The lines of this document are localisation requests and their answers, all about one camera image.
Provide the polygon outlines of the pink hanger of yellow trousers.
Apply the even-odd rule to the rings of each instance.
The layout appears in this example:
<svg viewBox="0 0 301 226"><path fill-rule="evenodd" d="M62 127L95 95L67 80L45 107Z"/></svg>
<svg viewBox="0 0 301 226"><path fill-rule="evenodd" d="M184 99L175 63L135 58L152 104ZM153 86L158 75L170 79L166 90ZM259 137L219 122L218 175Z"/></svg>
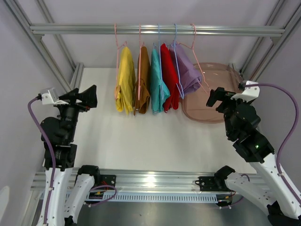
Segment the pink hanger of yellow trousers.
<svg viewBox="0 0 301 226"><path fill-rule="evenodd" d="M118 37L117 37L117 24L114 24L114 33L115 33L115 41L117 47L117 60L116 60L116 85L114 90L114 98L117 99L118 92L119 92L119 51L127 46L127 41L125 41L122 45L119 45Z"/></svg>

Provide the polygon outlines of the pink hanger of brown trousers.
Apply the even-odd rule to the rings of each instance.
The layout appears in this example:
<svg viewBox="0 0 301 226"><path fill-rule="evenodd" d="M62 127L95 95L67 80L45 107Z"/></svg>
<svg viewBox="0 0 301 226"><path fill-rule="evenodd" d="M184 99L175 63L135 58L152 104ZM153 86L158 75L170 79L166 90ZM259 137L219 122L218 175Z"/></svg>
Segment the pink hanger of brown trousers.
<svg viewBox="0 0 301 226"><path fill-rule="evenodd" d="M141 113L142 98L143 98L143 80L142 80L142 69L144 68L144 42L141 39L141 25L139 25L139 66L138 66L138 107L137 111Z"/></svg>

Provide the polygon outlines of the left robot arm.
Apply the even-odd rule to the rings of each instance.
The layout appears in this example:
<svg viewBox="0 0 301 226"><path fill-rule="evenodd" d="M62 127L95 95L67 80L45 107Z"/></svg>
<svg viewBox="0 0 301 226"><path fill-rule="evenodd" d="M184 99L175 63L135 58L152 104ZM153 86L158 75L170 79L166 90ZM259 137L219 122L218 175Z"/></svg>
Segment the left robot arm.
<svg viewBox="0 0 301 226"><path fill-rule="evenodd" d="M57 117L47 117L41 123L41 140L45 147L46 188L43 213L39 226L63 226L64 205L77 145L73 143L80 113L97 107L97 86L83 92L78 88L58 96L54 88L44 89L39 95L43 105L59 110Z"/></svg>

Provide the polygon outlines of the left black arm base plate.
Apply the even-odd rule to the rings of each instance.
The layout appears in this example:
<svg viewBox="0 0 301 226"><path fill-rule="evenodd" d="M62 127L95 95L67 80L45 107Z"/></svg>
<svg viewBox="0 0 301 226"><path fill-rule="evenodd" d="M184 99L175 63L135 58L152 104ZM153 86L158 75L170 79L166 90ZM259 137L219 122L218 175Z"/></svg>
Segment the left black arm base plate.
<svg viewBox="0 0 301 226"><path fill-rule="evenodd" d="M103 186L103 185L110 185L110 186L115 186L116 185L116 175L104 175L101 174L96 177L95 185L96 186Z"/></svg>

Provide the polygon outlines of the yellow trousers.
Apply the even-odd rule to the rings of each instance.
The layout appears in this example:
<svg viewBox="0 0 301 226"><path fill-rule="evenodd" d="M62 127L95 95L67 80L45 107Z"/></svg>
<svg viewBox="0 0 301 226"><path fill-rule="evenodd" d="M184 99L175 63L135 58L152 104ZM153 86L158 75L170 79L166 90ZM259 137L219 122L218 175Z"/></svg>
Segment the yellow trousers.
<svg viewBox="0 0 301 226"><path fill-rule="evenodd" d="M130 49L124 47L121 51L117 81L115 87L115 106L118 112L127 115L133 111L135 97L135 67Z"/></svg>

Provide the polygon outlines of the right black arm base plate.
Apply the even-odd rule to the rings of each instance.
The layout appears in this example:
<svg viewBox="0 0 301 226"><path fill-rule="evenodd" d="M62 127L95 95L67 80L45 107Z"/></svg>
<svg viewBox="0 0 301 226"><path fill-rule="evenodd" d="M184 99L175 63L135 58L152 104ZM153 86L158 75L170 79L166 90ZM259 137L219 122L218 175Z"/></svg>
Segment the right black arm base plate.
<svg viewBox="0 0 301 226"><path fill-rule="evenodd" d="M227 188L223 185L219 185L214 177L211 176L200 176L194 182L202 192L222 192L227 191Z"/></svg>

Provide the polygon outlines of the brown trousers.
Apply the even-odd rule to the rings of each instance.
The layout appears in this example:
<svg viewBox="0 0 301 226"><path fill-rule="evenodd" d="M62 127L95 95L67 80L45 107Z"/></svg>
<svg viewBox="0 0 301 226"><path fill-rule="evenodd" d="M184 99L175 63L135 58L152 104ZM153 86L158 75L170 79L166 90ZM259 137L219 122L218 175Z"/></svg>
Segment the brown trousers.
<svg viewBox="0 0 301 226"><path fill-rule="evenodd" d="M143 98L142 98L142 107L141 107L141 114L145 114L148 110L151 94L150 94L150 80L151 80L151 66L147 48L144 47L144 68L142 69L142 88L143 88ZM138 75L136 81L136 94L135 94L135 101L133 103L134 107L134 115L136 114L137 107L138 107Z"/></svg>

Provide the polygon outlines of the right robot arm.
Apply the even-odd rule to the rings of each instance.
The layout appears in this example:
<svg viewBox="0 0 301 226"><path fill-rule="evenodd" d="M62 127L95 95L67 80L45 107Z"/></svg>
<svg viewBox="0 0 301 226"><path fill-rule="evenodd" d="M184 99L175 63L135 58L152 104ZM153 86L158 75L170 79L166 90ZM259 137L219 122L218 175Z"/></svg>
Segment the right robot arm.
<svg viewBox="0 0 301 226"><path fill-rule="evenodd" d="M240 84L241 93L218 87L210 91L206 103L223 114L226 136L236 152L249 163L264 180L267 192L241 177L234 169L224 166L215 173L214 186L238 192L260 208L273 226L301 224L301 193L281 168L279 154L267 138L257 130L261 119L251 103L259 96L261 84L248 81Z"/></svg>

